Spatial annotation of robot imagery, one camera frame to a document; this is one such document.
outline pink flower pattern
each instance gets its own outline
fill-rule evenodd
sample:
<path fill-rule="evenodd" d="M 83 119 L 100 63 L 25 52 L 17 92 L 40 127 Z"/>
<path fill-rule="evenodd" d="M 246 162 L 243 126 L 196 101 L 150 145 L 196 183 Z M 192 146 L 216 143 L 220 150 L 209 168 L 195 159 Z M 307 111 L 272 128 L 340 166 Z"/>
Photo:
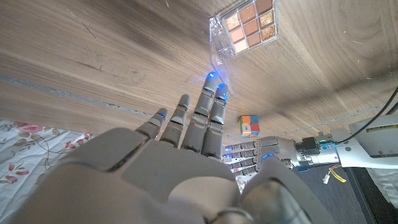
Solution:
<path fill-rule="evenodd" d="M 68 141 L 68 142 L 67 142 L 67 145 L 65 146 L 65 148 L 74 149 L 74 148 L 76 148 L 76 146 L 75 146 L 74 144 L 72 144 L 71 141 Z"/>
<path fill-rule="evenodd" d="M 36 134 L 38 132 L 47 132 L 48 130 L 51 130 L 52 128 L 50 127 L 43 127 L 39 126 L 36 124 L 27 124 L 27 123 L 22 123 L 22 122 L 13 122 L 12 125 L 7 126 L 7 128 L 10 130 L 11 128 L 16 128 L 20 134 L 19 136 L 22 137 L 20 140 L 18 140 L 13 146 L 14 147 L 19 147 L 15 151 L 13 151 L 14 155 L 16 152 L 23 151 L 24 149 L 29 149 L 30 146 L 34 146 L 35 144 L 43 148 L 44 150 L 48 151 L 49 153 L 68 153 L 65 152 L 65 150 L 68 149 L 75 149 L 78 146 L 83 145 L 86 141 L 89 141 L 91 139 L 91 135 L 84 133 L 83 138 L 73 141 L 68 141 L 65 145 L 65 148 L 60 150 L 60 151 L 51 151 L 48 147 L 48 144 L 44 138 L 42 138 L 40 135 Z M 52 133 L 57 136 L 60 133 L 58 130 L 54 131 L 56 129 L 53 129 Z M 10 163 L 8 165 L 8 171 L 3 175 L 0 176 L 0 184 L 14 184 L 18 181 L 18 178 L 22 177 L 17 177 L 17 176 L 24 176 L 30 174 L 30 171 L 27 170 L 24 167 L 21 167 L 23 163 L 19 164 L 16 166 L 14 163 Z"/>
<path fill-rule="evenodd" d="M 8 176 L 8 175 L 6 176 L 6 179 L 12 184 L 18 181 L 17 177 Z"/>
<path fill-rule="evenodd" d="M 36 134 L 39 131 L 43 131 L 43 126 L 39 126 L 36 124 L 25 124 L 21 122 L 14 122 L 14 125 L 16 125 L 17 130 L 22 133 Z"/>
<path fill-rule="evenodd" d="M 8 165 L 8 172 L 6 172 L 0 179 L 3 177 L 6 180 L 0 180 L 0 183 L 2 184 L 13 184 L 18 181 L 17 177 L 14 177 L 13 175 L 10 174 L 16 174 L 16 175 L 27 175 L 29 174 L 29 170 L 24 170 L 25 168 L 21 167 L 23 163 L 19 164 L 17 167 L 15 167 L 15 164 L 9 164 Z"/>
<path fill-rule="evenodd" d="M 17 175 L 27 175 L 29 174 L 29 170 L 25 170 L 25 171 L 18 171 L 16 172 Z"/>
<path fill-rule="evenodd" d="M 79 144 L 79 146 L 83 145 L 84 144 L 83 139 L 77 140 L 77 144 Z"/>
<path fill-rule="evenodd" d="M 14 170 L 15 165 L 14 164 L 9 164 L 8 165 L 8 170 L 9 171 L 13 171 Z"/>

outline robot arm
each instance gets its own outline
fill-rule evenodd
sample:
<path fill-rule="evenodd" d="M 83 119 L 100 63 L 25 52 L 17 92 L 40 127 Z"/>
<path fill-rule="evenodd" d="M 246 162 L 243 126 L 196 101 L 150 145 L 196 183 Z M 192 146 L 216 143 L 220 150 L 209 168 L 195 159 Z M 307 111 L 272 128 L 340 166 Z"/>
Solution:
<path fill-rule="evenodd" d="M 228 88 L 217 83 L 218 75 L 210 73 L 180 150 L 187 95 L 159 141 L 155 138 L 165 122 L 164 108 L 135 131 L 110 130 L 58 161 L 12 222 L 333 223 L 275 156 L 240 194 L 235 176 L 220 162 Z M 294 148 L 291 140 L 257 143 L 286 158 L 293 153 L 283 150 Z M 255 146 L 248 146 L 253 159 L 262 153 Z"/>
<path fill-rule="evenodd" d="M 370 119 L 349 126 L 355 133 Z M 309 170 L 311 166 L 340 163 L 342 167 L 398 169 L 398 115 L 389 114 L 375 120 L 355 138 L 338 144 L 350 136 L 347 130 L 305 138 L 295 142 L 275 136 L 225 147 L 223 162 L 236 177 L 259 172 L 260 164 L 277 156 L 288 168 Z"/>

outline black cable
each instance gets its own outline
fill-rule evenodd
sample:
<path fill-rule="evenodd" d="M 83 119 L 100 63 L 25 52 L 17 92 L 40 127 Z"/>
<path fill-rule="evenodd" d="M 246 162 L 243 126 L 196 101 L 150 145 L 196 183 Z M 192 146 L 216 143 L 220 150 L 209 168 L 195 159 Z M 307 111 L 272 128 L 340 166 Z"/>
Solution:
<path fill-rule="evenodd" d="M 361 129 L 359 129 L 357 132 L 355 132 L 350 137 L 348 137 L 342 141 L 338 141 L 337 143 L 339 144 L 339 143 L 346 142 L 346 141 L 352 139 L 353 137 L 357 136 L 361 131 L 365 130 L 365 128 L 367 128 L 371 123 L 373 123 L 374 120 L 376 120 L 378 117 L 380 117 L 380 115 L 387 109 L 387 107 L 390 105 L 391 101 L 396 96 L 397 92 L 398 92 L 398 86 L 397 86 L 396 90 L 392 93 L 391 97 L 388 99 L 386 105 L 383 106 L 383 108 L 378 112 L 378 114 L 375 115 L 375 117 L 372 118 L 372 120 L 370 120 L 367 124 L 365 124 Z"/>
<path fill-rule="evenodd" d="M 397 109 L 398 109 L 398 102 L 395 103 L 395 105 L 392 106 L 392 108 L 386 114 L 393 114 L 397 111 Z"/>

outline wood grain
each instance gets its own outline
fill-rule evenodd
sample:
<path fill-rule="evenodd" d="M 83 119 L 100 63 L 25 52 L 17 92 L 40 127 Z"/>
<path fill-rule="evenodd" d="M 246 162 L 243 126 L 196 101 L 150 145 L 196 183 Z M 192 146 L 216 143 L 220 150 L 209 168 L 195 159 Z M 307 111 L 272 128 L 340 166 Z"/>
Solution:
<path fill-rule="evenodd" d="M 101 134 L 116 127 L 135 129 L 148 120 L 143 116 L 92 103 L 82 104 L 80 100 L 70 97 L 49 94 L 1 80 L 0 94 L 2 117 L 81 133 Z"/>
<path fill-rule="evenodd" d="M 232 2 L 6 0 L 0 6 L 0 73 L 144 113 L 160 107 L 173 111 L 188 93 L 192 109 L 211 71 L 208 20 Z M 239 137 L 236 122 L 242 114 L 259 116 L 263 137 L 373 108 L 389 98 L 398 84 L 397 1 L 280 0 L 277 13 L 280 37 L 230 64 L 236 94 L 228 102 L 226 135 Z M 29 106 L 46 102 L 47 109 L 54 108 L 47 95 L 28 96 Z M 9 94 L 0 99 L 2 108 L 15 106 Z M 81 106 L 38 122 L 68 128 L 60 118 L 89 116 L 79 109 L 85 102 L 74 104 Z M 372 114 L 286 137 L 328 132 Z M 112 127 L 111 116 L 134 124 L 142 120 L 113 111 L 101 117 L 109 122 L 106 127 Z M 22 112 L 1 117 L 32 118 Z M 81 129 L 89 133 L 105 129 L 85 125 Z"/>

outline eyeshadow palette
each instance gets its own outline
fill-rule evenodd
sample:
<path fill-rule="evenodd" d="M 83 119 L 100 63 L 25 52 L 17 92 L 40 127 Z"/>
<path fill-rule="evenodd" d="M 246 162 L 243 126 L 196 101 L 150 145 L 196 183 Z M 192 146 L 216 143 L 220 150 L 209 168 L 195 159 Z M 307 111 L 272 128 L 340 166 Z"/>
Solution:
<path fill-rule="evenodd" d="M 210 19 L 211 64 L 224 82 L 231 58 L 276 38 L 276 0 L 237 1 Z"/>
<path fill-rule="evenodd" d="M 275 4 L 273 0 L 239 1 L 215 17 L 228 36 L 233 56 L 277 38 Z"/>

